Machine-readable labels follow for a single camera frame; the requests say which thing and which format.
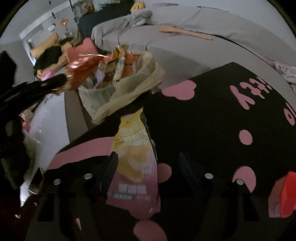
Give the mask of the yellow pink chips bag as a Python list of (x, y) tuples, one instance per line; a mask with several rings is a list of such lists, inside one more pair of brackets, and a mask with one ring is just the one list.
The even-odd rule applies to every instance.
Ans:
[(111, 150), (118, 155), (118, 166), (106, 203), (136, 219), (149, 219), (160, 211), (160, 197), (157, 159), (142, 109), (120, 119)]

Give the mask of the red foil snack bag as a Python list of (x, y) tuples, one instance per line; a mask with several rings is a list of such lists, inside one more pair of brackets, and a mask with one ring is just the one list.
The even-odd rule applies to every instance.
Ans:
[(66, 67), (66, 91), (79, 88), (86, 78), (97, 70), (100, 62), (104, 64), (108, 60), (108, 56), (101, 54), (80, 54), (78, 59)]

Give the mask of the orange snack bag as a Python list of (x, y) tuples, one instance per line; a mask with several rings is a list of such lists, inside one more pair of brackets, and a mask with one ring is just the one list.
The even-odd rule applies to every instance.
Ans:
[(125, 57), (125, 65), (121, 74), (121, 77), (129, 77), (136, 73), (137, 71), (137, 61), (139, 59), (139, 54), (127, 54)]

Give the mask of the trash bin with yellow bag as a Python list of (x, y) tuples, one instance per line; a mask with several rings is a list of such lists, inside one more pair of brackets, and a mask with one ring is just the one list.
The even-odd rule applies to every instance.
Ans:
[[(121, 77), (127, 54), (139, 54), (137, 71), (129, 77)], [(128, 50), (126, 46), (117, 46), (113, 51), (114, 59), (104, 66), (104, 76), (111, 74), (111, 80), (94, 85), (88, 78), (79, 87), (82, 104), (98, 125), (111, 114), (132, 103), (141, 94), (158, 87), (165, 76), (165, 71), (152, 53), (141, 50)]]

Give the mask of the pink toy bucket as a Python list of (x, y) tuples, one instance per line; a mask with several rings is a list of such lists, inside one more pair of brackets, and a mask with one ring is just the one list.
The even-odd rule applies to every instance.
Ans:
[(42, 72), (42, 75), (41, 75), (40, 79), (42, 81), (45, 81), (45, 80), (47, 80), (49, 78), (52, 78), (54, 76), (55, 76), (55, 72), (53, 70), (49, 69), (49, 70), (45, 70), (45, 71)]

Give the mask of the yellow floor cushion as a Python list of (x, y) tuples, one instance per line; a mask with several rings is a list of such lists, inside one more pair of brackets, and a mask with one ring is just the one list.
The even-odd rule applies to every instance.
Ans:
[(72, 47), (70, 41), (60, 40), (57, 33), (53, 33), (39, 46), (30, 50), (30, 55), (36, 59), (33, 67), (35, 76), (43, 75), (44, 71), (56, 72), (68, 63), (67, 50)]

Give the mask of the red plastic kids chair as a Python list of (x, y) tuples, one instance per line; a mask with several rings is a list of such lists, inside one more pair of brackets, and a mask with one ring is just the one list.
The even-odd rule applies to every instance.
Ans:
[(68, 62), (71, 63), (78, 59), (80, 54), (98, 54), (98, 50), (90, 38), (85, 38), (82, 44), (68, 48), (66, 54)]

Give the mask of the red lid pink container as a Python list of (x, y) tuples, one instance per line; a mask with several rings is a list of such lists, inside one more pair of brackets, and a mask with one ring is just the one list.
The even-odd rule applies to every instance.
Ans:
[(296, 173), (288, 172), (277, 180), (268, 198), (268, 214), (270, 218), (288, 218), (295, 211)]

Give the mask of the glass fish tank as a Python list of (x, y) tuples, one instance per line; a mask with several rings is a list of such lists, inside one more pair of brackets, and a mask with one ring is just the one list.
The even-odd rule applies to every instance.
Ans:
[(74, 18), (99, 13), (99, 16), (117, 18), (130, 13), (134, 1), (68, 1)]

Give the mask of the grey covered sofa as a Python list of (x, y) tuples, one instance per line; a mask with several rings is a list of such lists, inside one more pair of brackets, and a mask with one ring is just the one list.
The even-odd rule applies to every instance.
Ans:
[[(286, 100), (295, 104), (295, 93), (270, 63), (295, 66), (295, 50), (266, 28), (229, 12), (190, 6), (153, 6), (151, 17), (132, 28), (132, 15), (96, 25), (92, 40), (102, 50), (117, 45), (151, 52), (166, 75), (168, 87), (214, 68), (235, 62), (257, 74)], [(181, 33), (163, 33), (160, 26), (210, 35), (205, 40)]]

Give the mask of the pink long shoehorn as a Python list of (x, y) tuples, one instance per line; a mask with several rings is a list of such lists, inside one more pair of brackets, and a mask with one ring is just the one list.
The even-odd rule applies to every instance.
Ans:
[(194, 36), (194, 37), (209, 40), (209, 41), (213, 40), (213, 37), (210, 35), (195, 33), (192, 31), (177, 29), (177, 28), (168, 27), (168, 26), (160, 26), (159, 31), (163, 33), (181, 33), (181, 34), (186, 34), (186, 35)]

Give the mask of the pink floral blanket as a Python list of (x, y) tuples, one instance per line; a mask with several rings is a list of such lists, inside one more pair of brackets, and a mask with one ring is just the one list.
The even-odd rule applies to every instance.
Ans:
[(276, 71), (290, 84), (296, 84), (296, 67), (287, 66), (276, 61), (274, 63)]

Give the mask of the grey plush toy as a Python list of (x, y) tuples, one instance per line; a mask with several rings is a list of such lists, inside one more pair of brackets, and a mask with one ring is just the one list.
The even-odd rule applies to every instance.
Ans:
[(136, 10), (132, 13), (132, 18), (129, 22), (132, 28), (142, 26), (151, 17), (152, 12), (147, 9)]

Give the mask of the orange plush toy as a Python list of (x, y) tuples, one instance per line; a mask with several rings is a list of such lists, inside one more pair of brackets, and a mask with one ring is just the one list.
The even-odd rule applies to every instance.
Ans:
[(132, 8), (130, 9), (130, 12), (133, 13), (134, 11), (145, 9), (145, 4), (143, 1), (138, 1), (133, 4)]

